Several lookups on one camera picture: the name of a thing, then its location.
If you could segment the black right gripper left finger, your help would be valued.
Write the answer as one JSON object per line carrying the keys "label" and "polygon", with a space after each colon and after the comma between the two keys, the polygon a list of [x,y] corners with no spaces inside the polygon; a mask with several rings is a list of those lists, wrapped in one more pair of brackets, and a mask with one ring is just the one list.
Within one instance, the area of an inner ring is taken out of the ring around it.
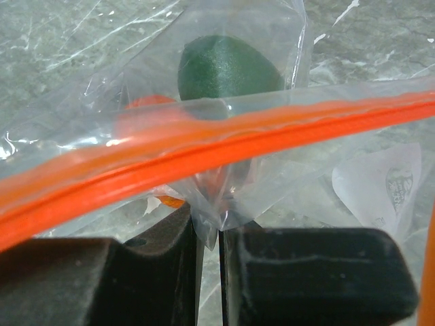
{"label": "black right gripper left finger", "polygon": [[202,255],[187,204],[123,243],[27,240],[1,254],[1,324],[195,325]]}

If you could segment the clear red-zip bag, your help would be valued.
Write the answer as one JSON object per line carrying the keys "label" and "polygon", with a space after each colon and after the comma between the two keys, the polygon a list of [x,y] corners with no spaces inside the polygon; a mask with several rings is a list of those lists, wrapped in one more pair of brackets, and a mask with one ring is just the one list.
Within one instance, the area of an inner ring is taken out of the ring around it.
{"label": "clear red-zip bag", "polygon": [[[284,89],[181,100],[181,54],[208,35],[257,49]],[[123,108],[155,94],[194,119],[117,137]],[[419,294],[393,325],[433,325],[434,2],[189,1],[134,57],[1,124],[1,254],[123,243],[185,204],[203,246],[195,325],[225,325],[219,234],[248,223],[384,231]]]}

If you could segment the fake dark green avocado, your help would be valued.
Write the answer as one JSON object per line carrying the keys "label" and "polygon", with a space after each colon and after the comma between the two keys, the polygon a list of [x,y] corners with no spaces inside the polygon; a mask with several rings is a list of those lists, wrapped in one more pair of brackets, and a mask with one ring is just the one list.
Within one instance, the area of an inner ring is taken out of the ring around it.
{"label": "fake dark green avocado", "polygon": [[274,92],[284,86],[282,74],[261,52],[223,35],[203,36],[187,43],[177,72],[183,101]]}

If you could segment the fake red orange tomato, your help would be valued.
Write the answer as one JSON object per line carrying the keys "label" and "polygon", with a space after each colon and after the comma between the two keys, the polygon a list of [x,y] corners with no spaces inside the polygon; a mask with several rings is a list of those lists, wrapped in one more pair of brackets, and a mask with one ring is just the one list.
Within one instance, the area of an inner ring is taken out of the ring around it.
{"label": "fake red orange tomato", "polygon": [[127,104],[116,118],[114,131],[117,137],[124,138],[150,126],[193,119],[175,99],[155,94]]}

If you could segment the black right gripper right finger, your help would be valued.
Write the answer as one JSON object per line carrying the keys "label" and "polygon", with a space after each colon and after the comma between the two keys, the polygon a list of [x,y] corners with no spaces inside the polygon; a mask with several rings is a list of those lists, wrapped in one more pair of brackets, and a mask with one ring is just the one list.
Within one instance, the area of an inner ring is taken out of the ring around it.
{"label": "black right gripper right finger", "polygon": [[419,294],[396,242],[373,228],[219,234],[225,325],[393,325]]}

